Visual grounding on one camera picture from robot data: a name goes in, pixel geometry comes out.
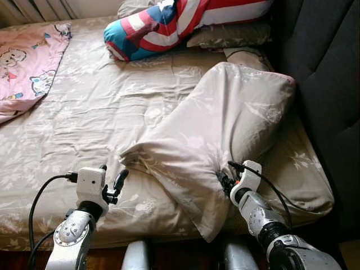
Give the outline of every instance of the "pink blanket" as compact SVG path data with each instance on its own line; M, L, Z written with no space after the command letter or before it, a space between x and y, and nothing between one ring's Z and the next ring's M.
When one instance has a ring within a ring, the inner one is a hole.
M0 31L0 124L48 93L70 37L69 24Z

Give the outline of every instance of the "dark gray couch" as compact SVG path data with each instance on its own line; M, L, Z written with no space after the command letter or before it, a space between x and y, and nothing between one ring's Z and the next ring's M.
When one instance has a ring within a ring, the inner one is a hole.
M335 195L310 231L358 239L359 0L275 0L272 29L268 56L297 81L296 106Z

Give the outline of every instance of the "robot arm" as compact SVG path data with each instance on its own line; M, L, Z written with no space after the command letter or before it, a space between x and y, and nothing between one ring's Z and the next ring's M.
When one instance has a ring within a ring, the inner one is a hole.
M247 160L243 163L244 171L237 172L240 181L234 183L224 174L220 180L224 190L231 190L227 195L238 207L241 216L253 235L266 252L271 270L308 270L308 269L341 269L338 263L328 254L317 250L302 238L292 235L286 227L283 217L274 212L270 205L256 191L260 185L260 176L246 167L261 174L261 165Z
M85 270L90 240L99 217L106 215L109 204L118 202L128 171L120 172L114 189L105 184L106 167L82 168L78 173L77 210L71 212L55 230L54 248L46 270Z

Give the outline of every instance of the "bed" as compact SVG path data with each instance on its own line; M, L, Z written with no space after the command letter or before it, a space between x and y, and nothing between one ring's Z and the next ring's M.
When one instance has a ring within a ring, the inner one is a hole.
M184 46L143 60L115 61L102 37L114 19L69 21L73 37L49 94L0 127L2 250L28 250L29 210L47 178L107 164L106 182L112 185L122 168L120 153L170 115L209 69L226 61L223 52ZM329 182L294 110L280 126L278 140L263 165L275 185L307 209L289 206L295 225L311 223L331 211L334 198ZM75 189L65 180L47 188L35 211L35 239L55 228L67 210L75 207ZM267 186L261 185L259 192L284 213ZM164 186L137 169L130 169L118 204L110 206L96 230L93 248L123 246L141 237L154 241L201 237ZM235 208L230 208L222 231L247 233ZM52 243L44 247L50 249Z

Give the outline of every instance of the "black wire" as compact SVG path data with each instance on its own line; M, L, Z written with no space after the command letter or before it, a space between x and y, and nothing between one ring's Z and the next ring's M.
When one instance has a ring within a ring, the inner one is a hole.
M43 186L38 191L38 193L37 193L37 195L36 195L36 197L35 197L35 199L33 201L33 204L31 206L30 213L29 213L29 241L30 241L30 250L31 251L34 250L34 245L35 245L34 244L34 231L33 231L33 216L34 216L36 203L38 202L41 193L44 191L44 189L47 187L48 184L50 184L55 179L68 178L68 177L69 177L68 175L56 175L54 177L51 177L48 181L46 181L43 184ZM35 255L33 255L32 261L29 262L31 264L31 266L33 266L33 264L34 264L34 258L35 258Z
M41 244L43 244L43 242L50 236L53 235L55 232L55 230L53 230L52 232L49 232L48 234L46 234L45 236L43 236L43 238L40 239L40 241L35 245L35 247L33 248L33 250L31 251L29 260L28 260L28 270L33 270L35 269L35 254L38 251L39 247L41 246Z
M233 166L234 168L240 166L240 167L243 167L243 168L251 171L252 173L256 174L258 177L260 177L262 180L264 180L265 183L268 184L272 190L274 190L274 192L276 193L277 197L279 198L283 208L285 209L285 212L286 212L286 215L287 215L287 222L288 222L289 230L292 231L293 230L293 221L291 220L291 215L290 215L289 208L287 207L287 205L286 205L286 203L285 203L285 201L284 201L284 199L282 197L283 194L277 188L275 188L275 186L268 180L268 178L266 178L261 173L257 172L254 169L251 169L250 167L248 167L248 166L246 166L244 164L235 163L233 161L229 161L228 163L229 163L229 165Z

